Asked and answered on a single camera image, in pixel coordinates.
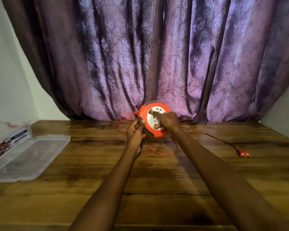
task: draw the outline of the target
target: person's right arm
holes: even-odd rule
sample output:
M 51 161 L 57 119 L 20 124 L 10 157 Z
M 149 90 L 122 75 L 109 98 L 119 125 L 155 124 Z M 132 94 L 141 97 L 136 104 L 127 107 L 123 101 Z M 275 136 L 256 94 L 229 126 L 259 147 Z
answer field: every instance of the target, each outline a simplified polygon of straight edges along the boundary
M 186 133 L 174 112 L 151 114 L 168 129 L 238 230 L 289 230 L 289 222 L 282 214 L 230 165 Z

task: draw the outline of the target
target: white wall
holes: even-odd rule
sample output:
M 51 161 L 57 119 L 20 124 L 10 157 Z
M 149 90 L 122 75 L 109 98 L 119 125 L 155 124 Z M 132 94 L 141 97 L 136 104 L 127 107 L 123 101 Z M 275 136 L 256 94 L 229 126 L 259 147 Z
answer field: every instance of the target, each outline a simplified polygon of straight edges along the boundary
M 36 79 L 1 0 L 0 119 L 69 120 Z
M 289 87 L 260 122 L 289 137 Z

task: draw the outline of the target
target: wood grain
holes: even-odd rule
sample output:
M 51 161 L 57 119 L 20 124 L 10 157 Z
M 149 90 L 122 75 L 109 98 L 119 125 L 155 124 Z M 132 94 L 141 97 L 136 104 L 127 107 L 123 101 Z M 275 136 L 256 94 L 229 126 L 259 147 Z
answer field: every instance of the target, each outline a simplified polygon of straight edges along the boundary
M 259 123 L 183 126 L 248 151 L 252 158 L 239 158 L 233 147 L 188 131 L 289 219 L 289 138 Z M 69 135 L 71 142 L 37 179 L 0 183 L 0 227 L 66 230 L 116 164 L 126 144 L 125 133 L 117 132 L 114 122 L 87 121 L 38 121 L 32 130 L 35 136 Z M 169 137 L 149 145 L 164 153 L 175 149 Z M 117 230 L 233 230 L 181 150 L 175 156 L 161 156 L 145 145 L 127 182 L 116 224 Z

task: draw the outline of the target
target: orange cord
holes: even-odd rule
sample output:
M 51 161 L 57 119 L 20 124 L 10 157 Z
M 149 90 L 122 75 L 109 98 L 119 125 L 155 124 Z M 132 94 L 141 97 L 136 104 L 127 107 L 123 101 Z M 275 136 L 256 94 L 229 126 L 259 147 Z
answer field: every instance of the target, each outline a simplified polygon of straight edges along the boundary
M 124 117 L 124 116 L 127 115 L 127 114 L 132 114 L 132 115 L 129 116 L 128 118 L 124 119 L 124 120 L 119 121 L 119 122 L 116 124 L 116 128 L 118 127 L 119 124 L 121 124 L 121 123 L 123 123 L 123 122 L 126 122 L 126 121 L 134 121 L 135 119 L 130 119 L 130 118 L 133 117 L 133 116 L 135 116 L 137 113 L 139 113 L 139 111 L 129 112 L 129 113 L 123 114 L 122 117 Z M 214 136 L 209 135 L 209 134 L 207 134 L 207 133 L 205 133 L 205 132 L 202 132 L 202 131 L 194 130 L 194 129 L 187 128 L 187 127 L 182 127 L 182 128 L 188 129 L 188 130 L 191 130 L 191 131 L 196 131 L 196 132 L 202 133 L 202 134 L 204 134 L 204 135 L 208 135 L 208 136 L 210 136 L 210 137 L 212 137 L 212 138 L 214 138 L 214 139 L 223 141 L 224 143 L 229 144 L 229 145 L 231 145 L 232 147 L 234 147 L 240 157 L 251 157 L 251 155 L 250 155 L 248 152 L 245 152 L 245 151 L 237 148 L 235 145 L 233 145 L 232 143 L 226 142 L 225 140 L 219 139 L 219 138 L 217 138 L 217 137 L 214 137 Z M 177 154 L 178 151 L 179 151 L 179 144 L 178 144 L 176 141 L 174 141 L 174 142 L 175 142 L 176 145 L 177 145 L 177 150 L 176 150 L 173 154 L 159 153 L 159 152 L 155 151 L 152 147 L 150 147 L 150 146 L 147 144 L 147 141 L 146 141 L 146 140 L 144 140 L 144 142 L 146 143 L 146 145 L 148 146 L 148 148 L 150 148 L 154 153 L 156 153 L 156 154 L 158 154 L 158 155 L 175 155 L 175 154 Z

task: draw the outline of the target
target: person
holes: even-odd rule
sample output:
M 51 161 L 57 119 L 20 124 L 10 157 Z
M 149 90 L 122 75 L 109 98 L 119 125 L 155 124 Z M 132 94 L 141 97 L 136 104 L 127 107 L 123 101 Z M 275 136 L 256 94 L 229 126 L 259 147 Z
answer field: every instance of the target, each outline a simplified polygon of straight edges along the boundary
M 186 133 L 174 112 L 150 113 L 160 119 L 171 138 L 180 145 L 238 230 L 289 230 L 289 222 L 282 214 L 231 166 Z M 144 120 L 135 120 L 127 128 L 127 145 L 121 158 L 77 215 L 69 231 L 113 229 L 125 184 L 145 137 L 144 127 Z

